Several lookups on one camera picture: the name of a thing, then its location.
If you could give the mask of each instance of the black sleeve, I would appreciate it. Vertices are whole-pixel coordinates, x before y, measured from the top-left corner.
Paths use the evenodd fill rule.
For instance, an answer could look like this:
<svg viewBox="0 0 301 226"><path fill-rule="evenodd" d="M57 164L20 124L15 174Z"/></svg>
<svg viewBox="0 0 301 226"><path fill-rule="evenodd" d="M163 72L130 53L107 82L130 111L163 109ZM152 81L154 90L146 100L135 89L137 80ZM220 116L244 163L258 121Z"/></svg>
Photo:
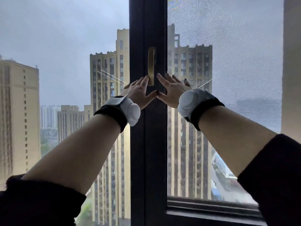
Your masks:
<svg viewBox="0 0 301 226"><path fill-rule="evenodd" d="M238 176L269 226L300 225L301 145L276 135Z"/></svg>
<svg viewBox="0 0 301 226"><path fill-rule="evenodd" d="M58 184L10 177L0 192L0 225L75 225L86 196Z"/></svg>

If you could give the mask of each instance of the building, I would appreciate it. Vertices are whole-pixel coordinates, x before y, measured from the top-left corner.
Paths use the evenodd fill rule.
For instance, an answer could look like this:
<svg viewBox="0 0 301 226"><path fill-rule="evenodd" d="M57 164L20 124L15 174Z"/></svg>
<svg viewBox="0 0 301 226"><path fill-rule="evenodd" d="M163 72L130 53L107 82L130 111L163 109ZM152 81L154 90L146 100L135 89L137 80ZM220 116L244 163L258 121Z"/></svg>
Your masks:
<svg viewBox="0 0 301 226"><path fill-rule="evenodd" d="M61 111L57 112L58 143L90 120L90 107L85 105L84 111L80 111L77 105L62 105Z"/></svg>
<svg viewBox="0 0 301 226"><path fill-rule="evenodd" d="M41 128L57 128L57 112L61 110L59 105L41 105L40 106L40 123Z"/></svg>
<svg viewBox="0 0 301 226"><path fill-rule="evenodd" d="M39 70L0 56L0 190L41 158Z"/></svg>
<svg viewBox="0 0 301 226"><path fill-rule="evenodd" d="M168 72L191 87L212 92L212 45L180 46L175 25L168 26ZM168 184L170 196L211 200L212 146L193 125L168 107Z"/></svg>
<svg viewBox="0 0 301 226"><path fill-rule="evenodd" d="M129 83L129 30L117 30L116 51L90 54L93 115ZM92 186L95 225L130 225L130 127L119 135Z"/></svg>

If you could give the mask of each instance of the forearm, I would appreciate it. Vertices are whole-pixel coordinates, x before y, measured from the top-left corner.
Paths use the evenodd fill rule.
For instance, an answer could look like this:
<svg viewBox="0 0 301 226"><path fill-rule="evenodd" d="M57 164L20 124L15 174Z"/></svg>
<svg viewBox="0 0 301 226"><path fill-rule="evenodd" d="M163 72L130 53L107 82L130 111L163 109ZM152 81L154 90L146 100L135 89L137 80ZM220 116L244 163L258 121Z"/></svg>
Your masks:
<svg viewBox="0 0 301 226"><path fill-rule="evenodd" d="M45 155L23 179L49 181L86 194L119 133L120 126L113 118L95 115Z"/></svg>
<svg viewBox="0 0 301 226"><path fill-rule="evenodd" d="M276 135L266 127L223 106L215 106L204 112L198 125L236 176Z"/></svg>

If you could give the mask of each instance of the wrist device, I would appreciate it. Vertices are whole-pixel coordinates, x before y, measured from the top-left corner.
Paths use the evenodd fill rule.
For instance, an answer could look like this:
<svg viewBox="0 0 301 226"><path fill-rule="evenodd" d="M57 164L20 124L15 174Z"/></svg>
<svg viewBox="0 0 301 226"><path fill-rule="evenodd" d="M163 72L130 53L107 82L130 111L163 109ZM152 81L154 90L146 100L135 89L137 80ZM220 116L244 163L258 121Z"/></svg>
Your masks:
<svg viewBox="0 0 301 226"><path fill-rule="evenodd" d="M106 103L96 111L96 114L106 114L115 119L121 127L121 133L127 123L134 126L140 117L140 107L135 104L127 95L115 96L106 101Z"/></svg>
<svg viewBox="0 0 301 226"><path fill-rule="evenodd" d="M195 88L181 95L178 112L186 121L192 123L200 131L198 122L201 115L209 108L218 105L224 106L223 103L208 91Z"/></svg>

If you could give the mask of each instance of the person's left hand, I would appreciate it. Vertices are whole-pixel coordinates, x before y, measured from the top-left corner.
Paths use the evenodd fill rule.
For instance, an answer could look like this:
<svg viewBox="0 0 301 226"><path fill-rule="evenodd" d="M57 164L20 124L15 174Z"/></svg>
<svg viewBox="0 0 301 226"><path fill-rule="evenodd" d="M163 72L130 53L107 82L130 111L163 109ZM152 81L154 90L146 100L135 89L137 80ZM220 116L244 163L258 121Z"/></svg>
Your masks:
<svg viewBox="0 0 301 226"><path fill-rule="evenodd" d="M155 99L159 91L153 91L148 96L145 95L146 87L148 84L149 76L140 78L133 83L128 84L123 88L121 96L126 96L130 98L134 103L136 103L140 109L144 109L153 99Z"/></svg>

